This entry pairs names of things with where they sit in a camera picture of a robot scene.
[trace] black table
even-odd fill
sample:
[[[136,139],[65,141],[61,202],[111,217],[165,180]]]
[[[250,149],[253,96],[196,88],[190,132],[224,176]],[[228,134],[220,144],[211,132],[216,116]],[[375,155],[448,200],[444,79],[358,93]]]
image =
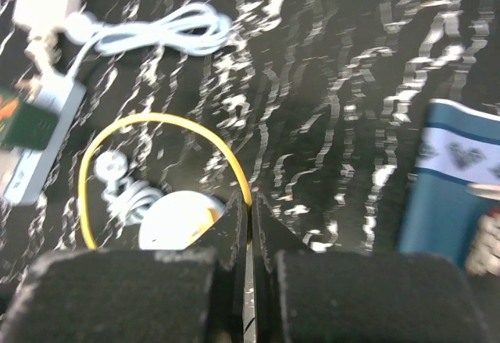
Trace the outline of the black table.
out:
[[[214,130],[236,152],[252,190],[265,193],[276,216],[314,249],[371,252],[395,248],[429,100],[500,110],[496,0],[84,4],[98,19],[118,23],[156,20],[194,1],[234,19],[233,46],[205,58],[159,48],[88,58],[79,75],[87,98],[45,193],[33,207],[2,205],[0,283],[18,282],[42,252],[84,247],[76,200],[83,151],[130,113],[173,113]],[[26,34],[11,24],[12,7],[2,0],[5,87],[36,73],[23,55]],[[64,38],[61,47],[64,70],[77,47]],[[238,187],[211,144],[176,127],[136,126],[103,148],[126,152],[134,177],[165,192],[205,191],[227,200]],[[137,247],[138,229],[123,230],[107,216],[102,189],[89,180],[98,242]]]

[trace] white round object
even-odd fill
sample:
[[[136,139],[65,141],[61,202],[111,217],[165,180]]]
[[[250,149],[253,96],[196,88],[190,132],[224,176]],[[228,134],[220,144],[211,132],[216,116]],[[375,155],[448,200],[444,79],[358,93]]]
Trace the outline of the white round object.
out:
[[[102,29],[91,13],[71,13],[64,23],[66,37],[75,45],[84,45]]]
[[[139,229],[139,248],[182,250],[224,213],[224,204],[195,191],[177,191],[155,202]]]
[[[94,164],[95,176],[103,183],[116,182],[127,174],[127,156],[118,151],[103,152]]]

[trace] black foam block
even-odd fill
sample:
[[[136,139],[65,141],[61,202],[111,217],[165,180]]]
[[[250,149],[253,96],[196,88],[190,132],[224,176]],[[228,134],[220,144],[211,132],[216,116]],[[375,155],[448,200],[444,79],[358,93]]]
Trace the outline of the black foam block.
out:
[[[492,342],[469,287],[431,255],[277,256],[286,342]]]
[[[41,257],[0,330],[8,343],[205,341],[214,251]]]

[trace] blue fabric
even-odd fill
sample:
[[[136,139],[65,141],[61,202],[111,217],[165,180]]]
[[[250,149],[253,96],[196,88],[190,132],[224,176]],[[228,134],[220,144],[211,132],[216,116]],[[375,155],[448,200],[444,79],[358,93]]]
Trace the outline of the blue fabric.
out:
[[[500,117],[432,102],[416,166],[398,250],[436,253],[463,266],[477,221],[495,205],[469,194],[467,184],[500,184]]]

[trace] white cable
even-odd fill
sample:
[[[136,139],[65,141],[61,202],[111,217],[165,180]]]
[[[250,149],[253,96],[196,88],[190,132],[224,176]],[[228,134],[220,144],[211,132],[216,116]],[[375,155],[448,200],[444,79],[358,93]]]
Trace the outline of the white cable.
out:
[[[151,205],[163,197],[148,182],[126,177],[127,171],[127,157],[118,151],[103,152],[94,164],[95,175],[106,183],[102,199],[108,203],[109,215],[125,226],[141,223]]]
[[[117,194],[106,188],[102,199],[108,202],[109,215],[118,218],[125,226],[140,224],[149,208],[163,197],[163,193],[150,187],[147,181],[125,177],[118,183],[122,193]]]
[[[66,36],[75,43],[85,42],[68,71],[75,78],[86,54],[92,47],[102,55],[116,55],[145,46],[161,45],[188,55],[209,55],[221,49],[230,36],[231,19],[211,5],[190,3],[160,20],[118,25],[96,23],[86,14],[71,14]],[[205,29],[203,34],[189,34]]]

